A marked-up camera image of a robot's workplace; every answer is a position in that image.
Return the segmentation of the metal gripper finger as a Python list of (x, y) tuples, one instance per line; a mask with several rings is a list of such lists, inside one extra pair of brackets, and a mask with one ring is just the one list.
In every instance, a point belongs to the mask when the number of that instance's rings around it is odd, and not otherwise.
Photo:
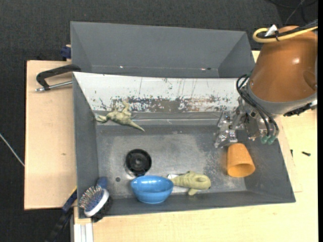
[(218, 122), (218, 129), (220, 131), (233, 129), (233, 117), (230, 111), (223, 111)]
[(214, 134), (214, 146), (221, 148), (237, 143), (237, 135), (235, 130), (218, 131)]

